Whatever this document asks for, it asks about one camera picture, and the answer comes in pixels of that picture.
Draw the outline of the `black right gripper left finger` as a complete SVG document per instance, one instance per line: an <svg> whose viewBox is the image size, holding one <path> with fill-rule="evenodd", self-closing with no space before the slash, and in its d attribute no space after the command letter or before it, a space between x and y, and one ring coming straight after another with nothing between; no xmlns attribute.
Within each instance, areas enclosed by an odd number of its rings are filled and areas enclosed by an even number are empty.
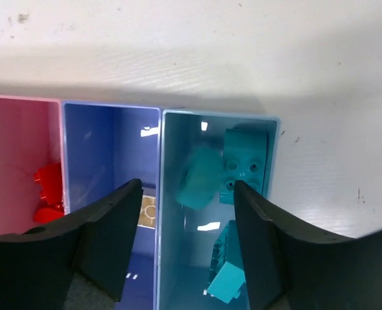
<svg viewBox="0 0 382 310"><path fill-rule="evenodd" d="M113 309L142 197L134 178L58 220L0 235L0 309Z"/></svg>

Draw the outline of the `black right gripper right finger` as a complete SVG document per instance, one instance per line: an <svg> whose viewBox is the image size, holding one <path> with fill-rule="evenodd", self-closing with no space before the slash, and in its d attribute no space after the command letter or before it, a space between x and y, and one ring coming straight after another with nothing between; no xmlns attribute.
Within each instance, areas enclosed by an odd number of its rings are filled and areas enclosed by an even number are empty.
<svg viewBox="0 0 382 310"><path fill-rule="evenodd" d="M382 229L324 230L241 180L234 209L251 309L382 309Z"/></svg>

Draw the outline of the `white tan lego plate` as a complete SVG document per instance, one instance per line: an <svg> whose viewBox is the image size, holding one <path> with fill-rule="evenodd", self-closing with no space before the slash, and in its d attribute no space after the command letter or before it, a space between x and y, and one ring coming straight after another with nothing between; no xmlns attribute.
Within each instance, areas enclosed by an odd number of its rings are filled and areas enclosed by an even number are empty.
<svg viewBox="0 0 382 310"><path fill-rule="evenodd" d="M138 219L138 226L149 229L156 227L156 198L144 195Z"/></svg>

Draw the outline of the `red lego brick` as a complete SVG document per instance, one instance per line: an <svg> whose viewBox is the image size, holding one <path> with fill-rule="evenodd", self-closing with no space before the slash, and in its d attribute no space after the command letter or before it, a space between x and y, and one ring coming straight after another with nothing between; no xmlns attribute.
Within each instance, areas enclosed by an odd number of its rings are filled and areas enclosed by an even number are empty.
<svg viewBox="0 0 382 310"><path fill-rule="evenodd" d="M41 186L40 202L34 213L34 221L46 224L65 215L63 207L63 178L61 162L38 169L34 181Z"/></svg>

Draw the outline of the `blue green lego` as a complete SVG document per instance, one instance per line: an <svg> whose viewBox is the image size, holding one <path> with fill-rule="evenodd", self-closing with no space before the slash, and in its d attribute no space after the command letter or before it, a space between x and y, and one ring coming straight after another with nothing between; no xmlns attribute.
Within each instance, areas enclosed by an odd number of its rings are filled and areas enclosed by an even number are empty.
<svg viewBox="0 0 382 310"><path fill-rule="evenodd" d="M186 158L176 201L194 210L205 208L219 190L222 169L217 150L207 146L195 148Z"/></svg>

